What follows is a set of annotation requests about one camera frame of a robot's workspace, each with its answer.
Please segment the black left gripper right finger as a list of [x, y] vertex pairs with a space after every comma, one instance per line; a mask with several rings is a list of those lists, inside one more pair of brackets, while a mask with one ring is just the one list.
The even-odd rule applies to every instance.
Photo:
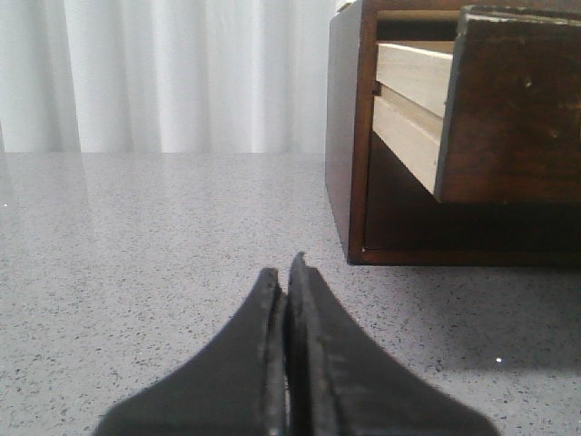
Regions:
[[495, 435], [482, 414], [385, 353], [298, 253], [285, 315], [293, 435]]

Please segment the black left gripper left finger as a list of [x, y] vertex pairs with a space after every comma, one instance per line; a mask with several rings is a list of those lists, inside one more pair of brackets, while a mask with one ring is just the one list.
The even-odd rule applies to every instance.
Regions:
[[177, 371], [112, 407], [98, 435], [283, 435], [287, 298], [261, 270], [239, 310]]

